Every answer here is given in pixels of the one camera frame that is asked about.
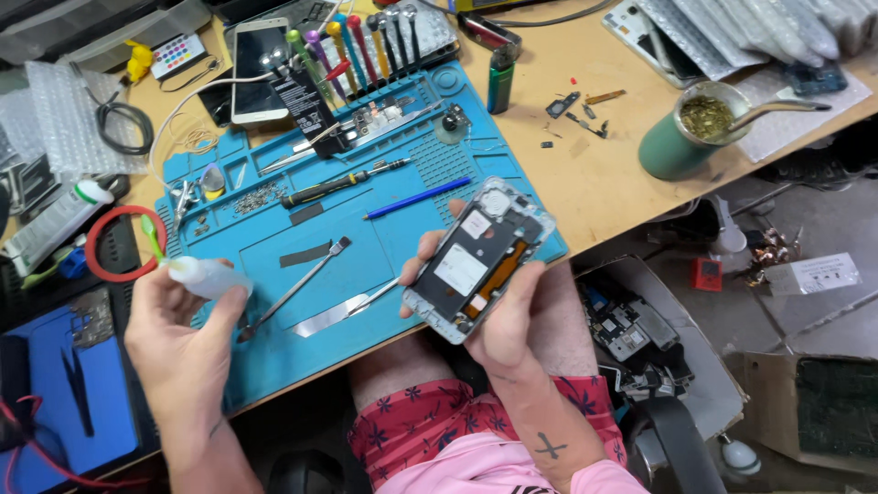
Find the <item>hand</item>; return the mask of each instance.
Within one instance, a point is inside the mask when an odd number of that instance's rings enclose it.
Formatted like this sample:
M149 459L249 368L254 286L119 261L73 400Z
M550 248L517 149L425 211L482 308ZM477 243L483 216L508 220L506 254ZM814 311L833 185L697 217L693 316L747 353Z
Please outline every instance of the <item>hand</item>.
M232 263L220 259L232 267ZM190 327L206 299L172 280L168 268L134 284L125 347L140 377L162 434L168 461L195 460L223 419L223 387L231 362L231 336L247 302L245 287L232 287L200 330Z
M464 201L453 199L449 202L449 210L458 216L465 205ZM434 230L421 237L417 257L408 259L402 267L400 285L414 283L421 266L433 256L444 234L444 230ZM531 354L527 345L530 303L536 283L544 271L545 264L540 261L531 261L519 268L491 313L464 341L472 358L495 377L507 378ZM412 310L405 305L399 310L399 316L403 318L412 314Z

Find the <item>blue pen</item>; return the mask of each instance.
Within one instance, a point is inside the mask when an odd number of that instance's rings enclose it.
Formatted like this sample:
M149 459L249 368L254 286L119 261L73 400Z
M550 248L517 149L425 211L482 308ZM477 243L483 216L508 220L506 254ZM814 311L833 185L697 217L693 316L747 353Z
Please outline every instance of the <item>blue pen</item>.
M410 198L399 200L394 202L391 205L380 207L371 213L368 213L363 217L364 220L373 220L378 218L379 216L384 216L387 213L392 213L397 209L402 209L403 207L408 206L409 204L414 204L415 202L419 202L433 196L439 195L441 193L447 192L451 189L456 189L461 185L466 185L470 183L469 177L458 178L457 180L452 180L447 184L439 185L438 187L434 187L426 192L422 192L419 194L415 194Z
M354 43L350 40L350 32L348 31L348 16L344 14L335 14L333 20L342 25L342 40L344 41L344 46L348 47L348 52L350 53L350 62L354 64L354 72L356 72L356 80L360 82L360 87L363 88L363 91L369 91L369 80L366 79L366 75L363 73L363 68L360 67L360 61L356 58L356 51L354 51Z

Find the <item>cross tattoo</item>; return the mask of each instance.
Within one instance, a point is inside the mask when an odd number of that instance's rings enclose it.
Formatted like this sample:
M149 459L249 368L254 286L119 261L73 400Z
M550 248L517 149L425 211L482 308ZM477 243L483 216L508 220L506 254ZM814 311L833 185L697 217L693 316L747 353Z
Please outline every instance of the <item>cross tattoo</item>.
M555 453L556 451L558 451L559 449L564 449L564 448L567 447L566 444L562 444L561 446L555 446L555 447L554 447L554 446L549 442L549 440L546 439L546 435L543 434L542 432L538 432L538 433L537 433L537 436L539 436L540 439L543 440L544 443L546 443L546 448L545 448L545 449L537 449L536 452L537 452L537 453L548 453L548 454L551 454L551 459L552 459L552 460L557 460L557 459L558 459L558 454Z

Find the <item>red shorts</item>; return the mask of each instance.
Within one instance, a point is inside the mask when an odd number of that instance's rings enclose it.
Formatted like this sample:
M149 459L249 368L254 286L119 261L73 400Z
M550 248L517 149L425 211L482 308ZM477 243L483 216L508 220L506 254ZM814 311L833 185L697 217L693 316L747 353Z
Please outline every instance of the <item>red shorts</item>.
M604 378L552 380L598 432L607 457L624 467L627 455ZM433 460L455 438L485 431L504 440L519 440L493 392L472 397L468 384L444 379L398 391L369 405L354 421L348 443L377 489L402 469Z

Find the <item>tattoo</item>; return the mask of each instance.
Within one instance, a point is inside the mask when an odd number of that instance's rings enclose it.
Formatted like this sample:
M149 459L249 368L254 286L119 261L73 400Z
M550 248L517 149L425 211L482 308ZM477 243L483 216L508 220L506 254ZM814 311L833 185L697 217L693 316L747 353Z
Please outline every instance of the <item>tattoo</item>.
M219 422L217 422L217 424L211 429L211 433L207 437L209 437L209 438L213 437L213 435L220 429L220 425L222 425L223 420L225 420L225 419L221 418L219 420Z
M491 376L492 376L492 377L496 377L497 379L501 379L501 380L503 380L503 381L506 381L506 382L508 382L509 384L515 384L515 383L518 382L517 380L515 380L515 379L510 379L510 378L506 377L505 375L491 374Z
M557 460L557 459L558 459L558 454L555 453L556 451L558 451L559 449L564 449L564 448L567 447L566 444L562 444L561 446L553 446L553 445L549 442L549 440L546 439L546 435L543 434L542 432L538 432L538 433L537 433L537 436L539 436L540 439L543 440L544 443L546 443L546 448L545 448L545 449L537 449L537 450L535 450L535 451L536 451L537 453L548 453L548 454L551 454L551 459L552 459L552 460Z

